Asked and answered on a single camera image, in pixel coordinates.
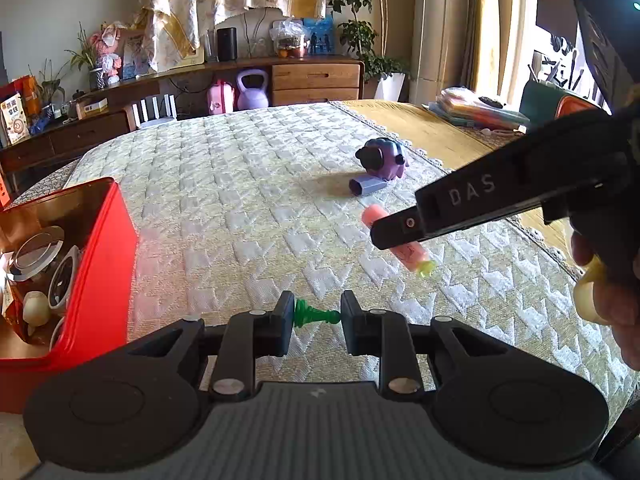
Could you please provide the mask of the person's right hand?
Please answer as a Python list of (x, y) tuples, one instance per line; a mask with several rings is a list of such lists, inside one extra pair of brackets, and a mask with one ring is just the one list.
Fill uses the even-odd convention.
[[(586, 266), (594, 256), (588, 240), (578, 232), (570, 239), (572, 256), (578, 266)], [(611, 330), (625, 363), (639, 371), (639, 293), (617, 283), (595, 284), (594, 307), (611, 323)]]

